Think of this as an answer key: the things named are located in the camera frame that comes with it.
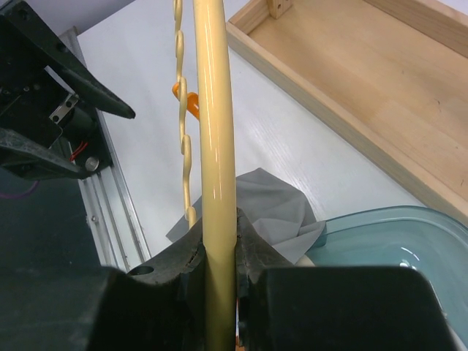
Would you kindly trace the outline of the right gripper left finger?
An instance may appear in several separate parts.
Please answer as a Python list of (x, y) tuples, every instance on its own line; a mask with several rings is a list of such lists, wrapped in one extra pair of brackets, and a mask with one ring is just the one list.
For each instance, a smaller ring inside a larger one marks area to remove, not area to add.
[(205, 249), (195, 224), (117, 268), (1, 270), (3, 350), (202, 350)]

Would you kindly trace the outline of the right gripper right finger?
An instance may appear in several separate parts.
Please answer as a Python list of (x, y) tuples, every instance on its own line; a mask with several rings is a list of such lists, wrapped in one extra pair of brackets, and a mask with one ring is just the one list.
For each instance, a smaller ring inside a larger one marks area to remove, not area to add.
[(453, 350), (426, 278), (395, 266), (298, 267), (238, 212), (238, 332), (245, 350)]

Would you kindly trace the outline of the teal plastic bin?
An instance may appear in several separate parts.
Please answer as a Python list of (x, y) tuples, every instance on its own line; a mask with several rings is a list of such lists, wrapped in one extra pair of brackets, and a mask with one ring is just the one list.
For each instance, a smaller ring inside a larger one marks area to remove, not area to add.
[(392, 265), (423, 274), (460, 350), (467, 349), (467, 227), (416, 206), (329, 219), (306, 253), (315, 265)]

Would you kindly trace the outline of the plain grey underwear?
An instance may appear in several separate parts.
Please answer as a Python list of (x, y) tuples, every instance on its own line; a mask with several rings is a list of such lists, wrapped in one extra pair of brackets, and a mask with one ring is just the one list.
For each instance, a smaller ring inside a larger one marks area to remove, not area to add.
[(306, 253), (323, 239), (326, 224), (316, 219), (301, 190), (257, 168), (237, 177), (236, 197), (263, 240), (296, 266), (314, 265)]

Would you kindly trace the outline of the aluminium mounting rail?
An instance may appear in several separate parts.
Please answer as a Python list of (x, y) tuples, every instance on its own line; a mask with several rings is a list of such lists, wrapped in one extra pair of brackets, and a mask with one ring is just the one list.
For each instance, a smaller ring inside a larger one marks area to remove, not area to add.
[(149, 260), (151, 253), (104, 116), (100, 111), (97, 115), (113, 164), (78, 184), (99, 261), (128, 272)]

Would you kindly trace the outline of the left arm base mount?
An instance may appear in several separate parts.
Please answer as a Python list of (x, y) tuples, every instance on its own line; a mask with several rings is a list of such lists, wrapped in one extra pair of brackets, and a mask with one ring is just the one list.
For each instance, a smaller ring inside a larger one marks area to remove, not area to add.
[(87, 176), (113, 164), (95, 108), (78, 104), (59, 125), (63, 132), (52, 151), (84, 169)]

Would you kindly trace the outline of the yellow plastic hanger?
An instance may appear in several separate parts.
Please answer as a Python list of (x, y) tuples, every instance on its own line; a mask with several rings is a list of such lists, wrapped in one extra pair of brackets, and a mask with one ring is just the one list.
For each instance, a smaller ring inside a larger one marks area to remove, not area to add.
[(205, 349), (234, 350), (237, 212), (233, 104), (222, 1), (194, 1), (200, 123)]

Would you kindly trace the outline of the wooden clothes rack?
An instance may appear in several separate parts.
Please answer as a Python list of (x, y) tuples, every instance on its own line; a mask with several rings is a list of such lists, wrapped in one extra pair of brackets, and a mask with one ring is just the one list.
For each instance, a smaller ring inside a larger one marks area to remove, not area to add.
[(424, 205), (467, 221), (467, 11), (250, 1), (230, 47)]

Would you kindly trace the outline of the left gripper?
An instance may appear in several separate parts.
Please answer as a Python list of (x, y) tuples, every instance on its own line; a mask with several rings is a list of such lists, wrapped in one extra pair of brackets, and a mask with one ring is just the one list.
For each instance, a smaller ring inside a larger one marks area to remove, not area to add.
[(91, 173), (52, 151), (78, 104), (133, 119), (25, 1), (1, 6), (1, 167), (25, 180)]

